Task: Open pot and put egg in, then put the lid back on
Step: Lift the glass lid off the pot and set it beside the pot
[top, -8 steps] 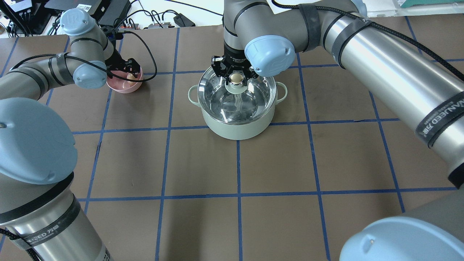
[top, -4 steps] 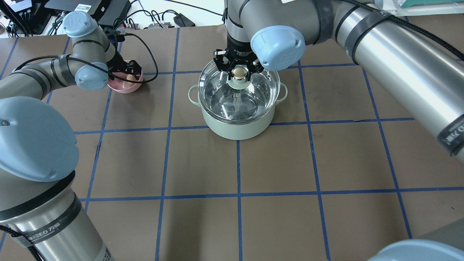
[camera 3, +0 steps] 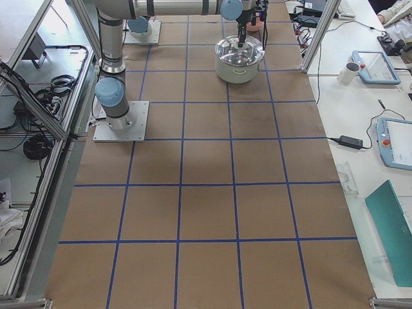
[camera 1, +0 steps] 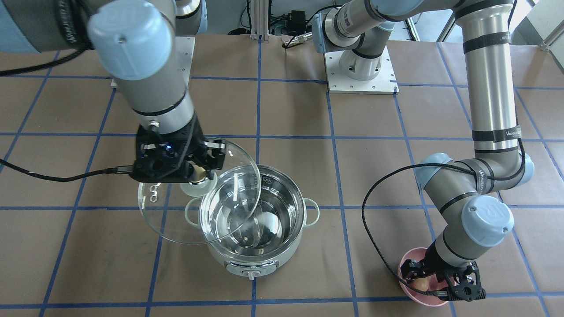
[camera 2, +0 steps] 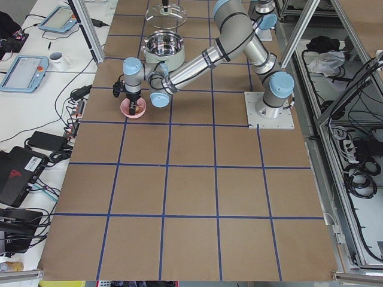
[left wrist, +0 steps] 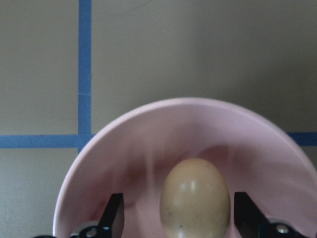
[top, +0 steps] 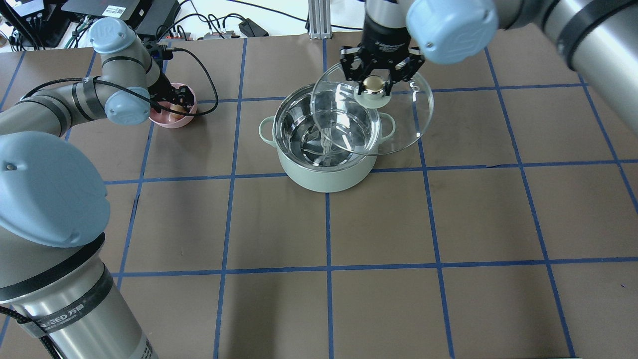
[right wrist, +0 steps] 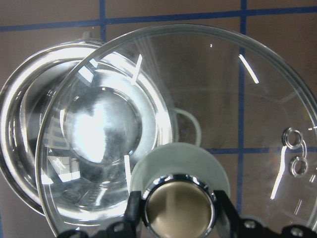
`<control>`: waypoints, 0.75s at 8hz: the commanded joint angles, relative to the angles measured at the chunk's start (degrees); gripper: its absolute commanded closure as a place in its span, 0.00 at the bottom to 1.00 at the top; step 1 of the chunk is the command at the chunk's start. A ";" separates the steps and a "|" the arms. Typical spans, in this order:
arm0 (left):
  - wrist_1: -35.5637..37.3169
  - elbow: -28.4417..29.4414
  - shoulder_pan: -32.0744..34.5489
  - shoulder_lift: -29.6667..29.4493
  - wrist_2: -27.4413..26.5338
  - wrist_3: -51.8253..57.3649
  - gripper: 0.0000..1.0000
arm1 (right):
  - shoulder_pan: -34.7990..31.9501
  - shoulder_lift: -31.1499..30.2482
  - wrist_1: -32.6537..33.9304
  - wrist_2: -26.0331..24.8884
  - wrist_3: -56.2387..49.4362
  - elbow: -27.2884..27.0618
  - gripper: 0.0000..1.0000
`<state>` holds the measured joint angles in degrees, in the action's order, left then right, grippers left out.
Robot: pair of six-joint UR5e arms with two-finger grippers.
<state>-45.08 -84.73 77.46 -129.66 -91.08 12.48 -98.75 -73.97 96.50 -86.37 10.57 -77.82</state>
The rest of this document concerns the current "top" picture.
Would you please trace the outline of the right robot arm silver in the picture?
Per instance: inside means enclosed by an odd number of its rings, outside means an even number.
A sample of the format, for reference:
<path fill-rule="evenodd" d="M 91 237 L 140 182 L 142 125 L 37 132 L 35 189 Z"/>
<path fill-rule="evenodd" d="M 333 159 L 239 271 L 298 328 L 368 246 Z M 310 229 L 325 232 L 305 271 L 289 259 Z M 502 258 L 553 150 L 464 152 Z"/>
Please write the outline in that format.
<path fill-rule="evenodd" d="M 374 69 L 405 80 L 424 60 L 460 63 L 534 27 L 636 133 L 637 17 L 635 0 L 367 0 L 360 43 L 342 47 L 341 61 L 355 82 Z"/>

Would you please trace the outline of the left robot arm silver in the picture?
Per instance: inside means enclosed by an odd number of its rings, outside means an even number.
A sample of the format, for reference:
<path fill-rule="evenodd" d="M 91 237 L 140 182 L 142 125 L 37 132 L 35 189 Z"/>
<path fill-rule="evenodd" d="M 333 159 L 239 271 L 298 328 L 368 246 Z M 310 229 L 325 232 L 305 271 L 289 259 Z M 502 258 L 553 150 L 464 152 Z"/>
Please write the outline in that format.
<path fill-rule="evenodd" d="M 101 18 L 88 37 L 101 76 L 42 84 L 1 114 L 1 313 L 55 359 L 157 359 L 99 256 L 104 181 L 64 135 L 94 120 L 141 124 L 162 103 L 195 101 L 121 19 Z"/>

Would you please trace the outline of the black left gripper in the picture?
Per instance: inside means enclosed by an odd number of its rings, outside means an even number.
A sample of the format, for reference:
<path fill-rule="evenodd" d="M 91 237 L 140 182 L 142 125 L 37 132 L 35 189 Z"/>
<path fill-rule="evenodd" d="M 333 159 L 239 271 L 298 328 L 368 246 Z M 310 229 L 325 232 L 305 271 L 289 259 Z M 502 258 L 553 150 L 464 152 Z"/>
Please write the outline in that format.
<path fill-rule="evenodd" d="M 196 98 L 192 90 L 186 85 L 171 84 L 166 75 L 159 75 L 158 79 L 150 86 L 150 96 L 153 104 L 152 120 L 169 120 L 172 113 L 169 111 L 173 104 L 177 104 L 177 120 L 193 120 L 196 112 Z"/>

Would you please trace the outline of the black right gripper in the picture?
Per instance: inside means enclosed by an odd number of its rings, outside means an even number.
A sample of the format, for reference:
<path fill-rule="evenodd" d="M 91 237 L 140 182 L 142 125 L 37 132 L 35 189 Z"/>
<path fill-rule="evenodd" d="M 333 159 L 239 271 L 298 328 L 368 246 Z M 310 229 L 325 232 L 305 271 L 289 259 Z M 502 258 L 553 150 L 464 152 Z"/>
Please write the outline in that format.
<path fill-rule="evenodd" d="M 405 26 L 364 25 L 358 46 L 344 46 L 340 50 L 342 72 L 353 83 L 357 95 L 364 93 L 364 80 L 373 70 L 389 70 L 384 86 L 386 96 L 390 96 L 395 84 L 412 79 L 425 63 L 425 57 L 419 47 L 410 46 L 411 41 Z"/>

